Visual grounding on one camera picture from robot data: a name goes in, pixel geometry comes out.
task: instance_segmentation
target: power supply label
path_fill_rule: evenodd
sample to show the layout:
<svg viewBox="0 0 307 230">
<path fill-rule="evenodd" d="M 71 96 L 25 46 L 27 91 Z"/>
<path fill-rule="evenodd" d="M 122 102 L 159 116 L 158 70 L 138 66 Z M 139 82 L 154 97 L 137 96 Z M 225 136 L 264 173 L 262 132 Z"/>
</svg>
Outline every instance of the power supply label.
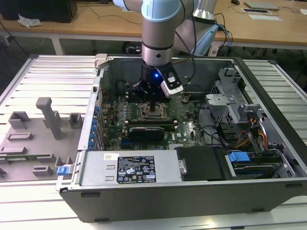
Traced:
<svg viewBox="0 0 307 230">
<path fill-rule="evenodd" d="M 154 156 L 118 157 L 117 183 L 156 182 Z"/>
</svg>

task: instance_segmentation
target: floor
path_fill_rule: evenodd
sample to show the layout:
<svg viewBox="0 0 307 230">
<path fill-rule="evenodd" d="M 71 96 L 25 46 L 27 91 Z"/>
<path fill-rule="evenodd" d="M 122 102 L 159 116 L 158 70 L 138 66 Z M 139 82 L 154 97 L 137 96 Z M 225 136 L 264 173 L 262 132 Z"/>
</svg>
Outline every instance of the floor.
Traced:
<svg viewBox="0 0 307 230">
<path fill-rule="evenodd" d="M 50 39 L 43 38 L 16 38 L 21 47 L 28 54 L 49 54 L 54 55 L 55 51 Z M 19 71 L 27 57 L 23 55 L 22 50 L 18 47 L 14 40 L 10 41 L 8 48 L 0 47 L 0 93 L 5 90 L 12 78 Z M 118 41 L 97 41 L 97 52 L 108 54 L 121 54 L 123 42 Z M 92 55 L 92 45 L 90 40 L 72 40 L 63 39 L 62 45 L 66 55 Z M 221 56 L 224 55 L 225 48 L 221 50 Z M 227 55 L 230 57 L 241 57 L 243 59 L 274 59 L 278 64 L 293 78 L 296 79 L 300 74 L 297 83 L 304 88 L 307 83 L 307 76 L 302 73 L 303 67 L 307 62 L 307 52 L 301 50 L 277 50 L 273 53 L 272 49 L 257 57 L 258 49 L 233 47 L 232 52 Z"/>
</svg>

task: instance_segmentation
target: white paper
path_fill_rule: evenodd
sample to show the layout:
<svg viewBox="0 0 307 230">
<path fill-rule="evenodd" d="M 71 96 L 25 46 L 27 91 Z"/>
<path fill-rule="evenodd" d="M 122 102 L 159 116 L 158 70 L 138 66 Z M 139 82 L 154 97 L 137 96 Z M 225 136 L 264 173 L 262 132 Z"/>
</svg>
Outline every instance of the white paper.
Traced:
<svg viewBox="0 0 307 230">
<path fill-rule="evenodd" d="M 19 15 L 19 19 L 18 19 L 18 22 L 27 27 L 27 28 L 30 28 L 30 26 L 40 26 L 42 25 L 42 23 L 40 22 L 39 19 L 29 19 L 29 18 L 25 18 L 23 16 L 21 16 L 20 14 Z"/>
<path fill-rule="evenodd" d="M 254 20 L 267 20 L 267 21 L 281 21 L 282 22 L 282 20 L 277 16 L 253 15 L 253 14 L 249 14 L 249 16 Z"/>
<path fill-rule="evenodd" d="M 117 161 L 119 153 L 105 153 L 104 161 Z"/>
<path fill-rule="evenodd" d="M 302 13 L 303 15 L 307 15 L 307 10 L 300 9 L 299 11 L 301 11 L 301 13 Z"/>
</svg>

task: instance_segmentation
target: desk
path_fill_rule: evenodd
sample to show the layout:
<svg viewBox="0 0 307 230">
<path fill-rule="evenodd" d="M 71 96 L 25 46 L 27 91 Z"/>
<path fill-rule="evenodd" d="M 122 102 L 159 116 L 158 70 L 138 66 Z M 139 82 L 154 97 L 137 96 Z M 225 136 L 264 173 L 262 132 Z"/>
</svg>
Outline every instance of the desk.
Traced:
<svg viewBox="0 0 307 230">
<path fill-rule="evenodd" d="M 274 3 L 279 7 L 307 9 L 307 2 L 285 0 L 257 0 Z M 233 34 L 233 46 L 282 48 L 282 49 L 307 49 L 307 16 L 294 13 L 288 8 L 278 11 L 282 22 L 253 20 L 247 13 L 241 14 L 231 8 L 241 11 L 246 5 L 241 1 L 239 6 L 230 3 L 230 0 L 218 0 L 215 12 L 225 16 L 226 27 Z M 118 15 L 134 23 L 142 23 L 142 16 L 135 12 L 123 12 L 116 6 L 91 6 L 78 7 L 78 12 L 71 23 L 43 22 L 42 26 L 23 27 L 16 21 L 1 20 L 13 36 L 46 37 L 52 39 L 57 55 L 63 55 L 60 40 L 89 39 L 89 40 L 116 40 L 116 41 L 141 41 L 142 25 L 129 23 L 116 16 L 101 17 L 101 15 Z M 217 20 L 222 23 L 222 18 L 217 15 Z M 8 36 L 0 27 L 0 35 Z M 211 55 L 224 40 L 224 34 L 218 32 L 212 44 Z"/>
</svg>

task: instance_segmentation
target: motherboard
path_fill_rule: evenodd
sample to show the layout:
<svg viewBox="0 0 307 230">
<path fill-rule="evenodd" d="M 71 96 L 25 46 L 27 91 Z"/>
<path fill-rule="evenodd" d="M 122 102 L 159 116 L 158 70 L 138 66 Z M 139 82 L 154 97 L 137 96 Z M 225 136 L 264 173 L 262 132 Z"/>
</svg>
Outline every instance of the motherboard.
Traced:
<svg viewBox="0 0 307 230">
<path fill-rule="evenodd" d="M 102 105 L 105 150 L 173 150 L 206 145 L 196 121 L 199 101 L 177 94 L 151 111 L 147 102 L 117 96 Z"/>
</svg>

